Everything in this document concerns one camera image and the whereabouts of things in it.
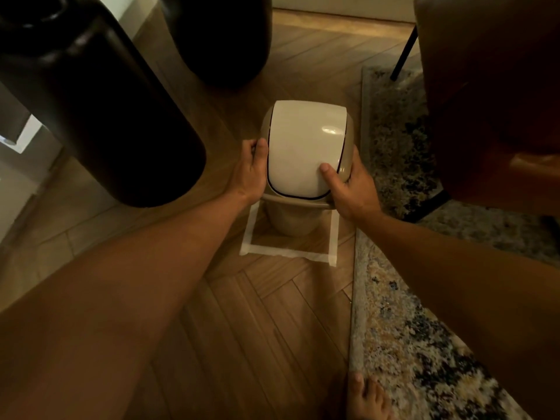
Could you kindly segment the person's left hand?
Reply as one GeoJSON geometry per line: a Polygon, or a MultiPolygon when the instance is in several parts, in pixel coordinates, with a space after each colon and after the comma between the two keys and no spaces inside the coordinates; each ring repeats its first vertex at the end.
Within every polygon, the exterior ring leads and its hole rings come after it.
{"type": "Polygon", "coordinates": [[[256,203],[263,195],[255,174],[255,146],[257,140],[243,140],[240,156],[232,170],[224,195],[240,210],[256,203]]]}

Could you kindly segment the person's right hand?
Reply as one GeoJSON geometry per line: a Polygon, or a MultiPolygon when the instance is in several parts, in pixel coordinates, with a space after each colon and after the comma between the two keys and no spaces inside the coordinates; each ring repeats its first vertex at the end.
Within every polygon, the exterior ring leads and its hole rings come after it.
{"type": "Polygon", "coordinates": [[[362,228],[371,223],[375,217],[382,215],[382,208],[374,179],[363,165],[358,148],[354,146],[353,149],[351,174],[345,182],[346,196],[332,196],[332,199],[336,210],[343,218],[362,228]]]}

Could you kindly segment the beige swing-lid trash bin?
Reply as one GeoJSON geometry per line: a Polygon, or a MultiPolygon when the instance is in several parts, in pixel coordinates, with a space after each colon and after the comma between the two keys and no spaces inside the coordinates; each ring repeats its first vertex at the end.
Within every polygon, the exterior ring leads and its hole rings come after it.
{"type": "Polygon", "coordinates": [[[268,143],[267,186],[262,199],[272,226],[290,237],[312,233],[331,191],[319,170],[330,165],[343,183],[351,176],[354,123],[345,106],[277,100],[261,128],[268,143]]]}

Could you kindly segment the person's right forearm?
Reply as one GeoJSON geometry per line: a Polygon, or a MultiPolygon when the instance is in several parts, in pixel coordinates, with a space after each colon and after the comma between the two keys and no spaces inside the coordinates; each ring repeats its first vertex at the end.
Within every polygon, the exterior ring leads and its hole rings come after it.
{"type": "Polygon", "coordinates": [[[533,420],[560,420],[560,270],[399,221],[353,218],[533,420]]]}

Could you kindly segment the person's left forearm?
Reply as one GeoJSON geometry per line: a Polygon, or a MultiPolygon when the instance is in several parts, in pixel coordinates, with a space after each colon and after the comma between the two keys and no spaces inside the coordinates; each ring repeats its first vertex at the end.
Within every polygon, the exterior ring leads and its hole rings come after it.
{"type": "Polygon", "coordinates": [[[164,332],[259,198],[228,190],[111,239],[0,312],[0,420],[122,420],[164,332]]]}

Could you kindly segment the white tape square marking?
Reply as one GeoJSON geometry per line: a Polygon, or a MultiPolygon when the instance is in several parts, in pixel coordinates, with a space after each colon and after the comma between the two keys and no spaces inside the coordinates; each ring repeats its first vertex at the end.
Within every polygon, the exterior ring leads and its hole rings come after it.
{"type": "Polygon", "coordinates": [[[339,235],[339,220],[340,216],[338,211],[333,211],[330,220],[330,231],[329,231],[329,247],[326,254],[323,253],[313,253],[308,251],[300,251],[289,248],[271,247],[254,245],[251,243],[253,238],[254,227],[256,225],[256,219],[258,210],[260,207],[260,202],[256,202],[251,205],[248,221],[242,238],[242,244],[240,247],[239,255],[245,256],[248,254],[257,255],[267,255],[267,256],[283,256],[285,258],[303,258],[310,261],[322,262],[329,264],[330,267],[336,267],[338,262],[338,235],[339,235]]]}

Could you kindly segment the large dark floor vase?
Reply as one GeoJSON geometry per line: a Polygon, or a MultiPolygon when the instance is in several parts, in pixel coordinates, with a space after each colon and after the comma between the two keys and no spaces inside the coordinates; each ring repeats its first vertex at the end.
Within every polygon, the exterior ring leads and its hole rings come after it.
{"type": "Polygon", "coordinates": [[[182,197],[203,142],[99,0],[0,0],[0,82],[119,202],[182,197]]]}
{"type": "Polygon", "coordinates": [[[265,66],[272,0],[158,0],[185,65],[205,84],[239,88],[265,66]]]}

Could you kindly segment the patterned area rug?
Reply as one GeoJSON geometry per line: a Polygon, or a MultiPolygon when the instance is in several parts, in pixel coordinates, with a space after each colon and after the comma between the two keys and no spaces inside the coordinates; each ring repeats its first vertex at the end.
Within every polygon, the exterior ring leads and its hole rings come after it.
{"type": "MultiPolygon", "coordinates": [[[[560,218],[441,196],[423,74],[362,68],[360,156],[384,211],[437,233],[560,269],[560,218]]],[[[375,375],[400,420],[532,420],[358,232],[349,369],[375,375]]]]}

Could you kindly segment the person's right foot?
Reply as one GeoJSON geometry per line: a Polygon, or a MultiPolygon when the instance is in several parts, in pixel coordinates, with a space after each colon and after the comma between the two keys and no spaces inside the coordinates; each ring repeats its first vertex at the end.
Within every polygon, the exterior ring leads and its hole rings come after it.
{"type": "Polygon", "coordinates": [[[346,420],[395,420],[391,399],[374,376],[348,374],[346,420]]]}

